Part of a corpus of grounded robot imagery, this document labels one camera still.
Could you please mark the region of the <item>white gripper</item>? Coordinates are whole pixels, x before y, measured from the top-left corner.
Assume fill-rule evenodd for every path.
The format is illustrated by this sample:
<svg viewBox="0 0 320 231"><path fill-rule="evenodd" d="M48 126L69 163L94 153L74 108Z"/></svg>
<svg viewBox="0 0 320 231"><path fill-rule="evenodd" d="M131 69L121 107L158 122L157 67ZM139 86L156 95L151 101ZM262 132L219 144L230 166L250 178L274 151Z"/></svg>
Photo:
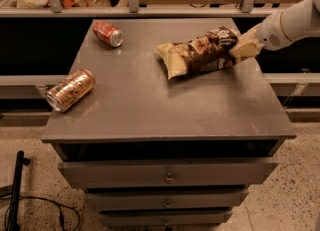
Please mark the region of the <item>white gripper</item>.
<svg viewBox="0 0 320 231"><path fill-rule="evenodd" d="M238 39L240 41L229 50L237 63L257 56L263 48L277 51L293 43L283 31L282 11L269 15L259 25L241 34Z"/></svg>

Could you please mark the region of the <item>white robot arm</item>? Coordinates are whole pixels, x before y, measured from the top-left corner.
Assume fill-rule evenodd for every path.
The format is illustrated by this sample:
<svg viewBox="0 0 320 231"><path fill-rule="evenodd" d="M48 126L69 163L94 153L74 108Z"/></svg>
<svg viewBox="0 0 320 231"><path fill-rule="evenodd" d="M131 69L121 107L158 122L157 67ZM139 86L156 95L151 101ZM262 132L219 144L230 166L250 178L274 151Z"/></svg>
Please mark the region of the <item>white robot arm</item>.
<svg viewBox="0 0 320 231"><path fill-rule="evenodd" d="M266 17L238 37L229 53L240 62L262 49L277 51L308 37L320 36L320 0L303 0Z"/></svg>

